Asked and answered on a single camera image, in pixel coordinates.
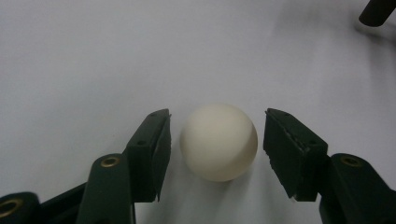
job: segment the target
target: white surface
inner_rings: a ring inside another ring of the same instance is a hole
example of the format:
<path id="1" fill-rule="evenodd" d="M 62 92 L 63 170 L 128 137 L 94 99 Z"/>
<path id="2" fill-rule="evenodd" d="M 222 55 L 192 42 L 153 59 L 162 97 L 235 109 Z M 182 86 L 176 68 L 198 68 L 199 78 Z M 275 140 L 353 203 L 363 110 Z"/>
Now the white surface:
<path id="1" fill-rule="evenodd" d="M 248 170 L 258 137 L 250 118 L 238 107 L 209 104 L 187 119 L 180 134 L 184 162 L 198 176 L 229 181 Z"/>
<path id="2" fill-rule="evenodd" d="M 262 144 L 229 184 L 196 177 L 178 136 L 198 106 L 243 109 L 262 141 L 264 110 L 290 112 L 330 146 L 369 161 L 396 189 L 395 14 L 360 29 L 363 0 L 0 2 L 0 195 L 42 202 L 122 152 L 168 107 L 173 154 L 144 223 L 320 223 L 294 203 Z"/>

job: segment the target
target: ping pong ball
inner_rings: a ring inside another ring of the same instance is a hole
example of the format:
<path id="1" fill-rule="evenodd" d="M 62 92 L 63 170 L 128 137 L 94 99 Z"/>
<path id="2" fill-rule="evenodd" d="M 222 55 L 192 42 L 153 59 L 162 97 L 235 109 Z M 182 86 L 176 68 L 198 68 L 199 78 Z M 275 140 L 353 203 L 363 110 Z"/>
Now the ping pong ball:
<path id="1" fill-rule="evenodd" d="M 244 173 L 256 156 L 258 138 L 250 118 L 233 105 L 204 105 L 187 119 L 180 150 L 187 166 L 211 181 Z"/>

